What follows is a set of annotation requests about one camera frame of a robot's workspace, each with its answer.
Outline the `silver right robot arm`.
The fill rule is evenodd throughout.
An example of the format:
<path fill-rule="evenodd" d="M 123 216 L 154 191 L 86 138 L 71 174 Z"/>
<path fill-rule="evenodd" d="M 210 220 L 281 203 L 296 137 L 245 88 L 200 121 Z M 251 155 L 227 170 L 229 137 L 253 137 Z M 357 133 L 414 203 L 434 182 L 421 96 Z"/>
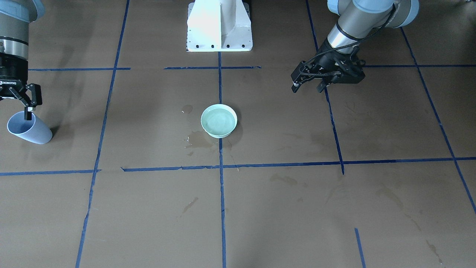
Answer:
<path fill-rule="evenodd" d="M 0 88 L 1 100 L 17 99 L 30 121 L 42 105 L 41 86 L 28 83 L 29 24 L 45 14 L 41 0 L 0 2 Z"/>

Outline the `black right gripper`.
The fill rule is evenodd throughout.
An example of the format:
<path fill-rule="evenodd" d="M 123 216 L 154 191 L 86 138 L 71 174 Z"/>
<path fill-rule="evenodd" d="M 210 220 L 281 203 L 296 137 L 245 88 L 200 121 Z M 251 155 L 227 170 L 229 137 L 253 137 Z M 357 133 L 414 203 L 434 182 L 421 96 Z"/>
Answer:
<path fill-rule="evenodd" d="M 17 99 L 25 106 L 24 120 L 31 121 L 34 108 L 42 105 L 41 86 L 27 84 L 28 61 L 19 56 L 0 53 L 0 98 Z"/>

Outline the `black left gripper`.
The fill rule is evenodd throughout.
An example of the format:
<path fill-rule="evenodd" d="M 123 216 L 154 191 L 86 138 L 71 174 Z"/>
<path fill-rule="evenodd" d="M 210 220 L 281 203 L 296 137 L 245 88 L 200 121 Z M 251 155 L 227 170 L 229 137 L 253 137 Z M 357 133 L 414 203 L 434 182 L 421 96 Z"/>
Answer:
<path fill-rule="evenodd" d="M 303 65 L 297 66 L 291 73 L 292 92 L 296 93 L 303 83 L 314 79 L 322 80 L 316 88 L 318 93 L 322 93 L 332 83 L 360 83 L 365 74 L 364 61 L 357 56 L 359 45 L 351 46 L 349 49 L 347 53 L 342 53 L 325 40 L 318 50 L 319 56 L 309 63 L 303 62 Z"/>

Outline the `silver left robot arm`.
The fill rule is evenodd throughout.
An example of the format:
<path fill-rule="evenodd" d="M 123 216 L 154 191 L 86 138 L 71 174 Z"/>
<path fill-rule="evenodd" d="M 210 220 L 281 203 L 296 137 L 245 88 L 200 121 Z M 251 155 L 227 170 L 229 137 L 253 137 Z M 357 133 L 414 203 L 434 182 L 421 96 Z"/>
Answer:
<path fill-rule="evenodd" d="M 309 60 L 301 61 L 291 73 L 291 90 L 320 79 L 319 92 L 331 84 L 357 84 L 364 77 L 364 60 L 359 46 L 384 28 L 410 24 L 418 15 L 418 0 L 329 0 L 328 9 L 339 19 Z"/>

